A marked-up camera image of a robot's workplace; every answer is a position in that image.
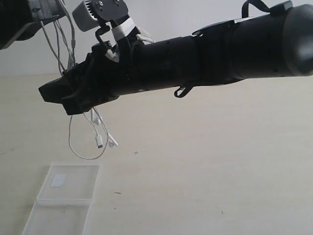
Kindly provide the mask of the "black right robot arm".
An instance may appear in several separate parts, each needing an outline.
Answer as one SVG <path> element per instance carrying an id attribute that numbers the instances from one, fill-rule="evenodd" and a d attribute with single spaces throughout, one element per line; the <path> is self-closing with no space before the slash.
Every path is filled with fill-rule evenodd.
<path id="1" fill-rule="evenodd" d="M 84 62 L 39 88 L 45 102 L 61 104 L 68 115 L 126 94 L 174 87 L 175 97 L 182 98 L 199 86 L 313 73 L 311 4 L 288 0 L 268 7 L 247 0 L 240 19 L 149 44 L 124 3 L 112 6 L 111 16 L 91 10 L 100 26 L 96 38 L 111 31 L 116 44 L 99 40 Z"/>

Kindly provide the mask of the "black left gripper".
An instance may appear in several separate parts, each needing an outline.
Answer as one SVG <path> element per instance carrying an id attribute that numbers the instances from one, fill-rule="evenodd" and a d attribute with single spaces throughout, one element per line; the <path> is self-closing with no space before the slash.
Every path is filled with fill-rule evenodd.
<path id="1" fill-rule="evenodd" d="M 2 0 L 0 48 L 32 38 L 42 27 L 59 19 L 57 0 Z"/>

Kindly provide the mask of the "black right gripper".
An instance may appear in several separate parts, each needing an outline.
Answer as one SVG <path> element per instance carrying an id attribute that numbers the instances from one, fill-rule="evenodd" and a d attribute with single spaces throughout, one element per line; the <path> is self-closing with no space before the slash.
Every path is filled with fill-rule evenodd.
<path id="1" fill-rule="evenodd" d="M 113 101 L 119 97 L 114 88 L 134 77 L 134 53 L 143 45 L 136 37 L 124 38 L 114 46 L 109 41 L 97 43 L 84 62 L 40 86 L 39 93 L 45 102 L 62 104 L 69 116 Z"/>

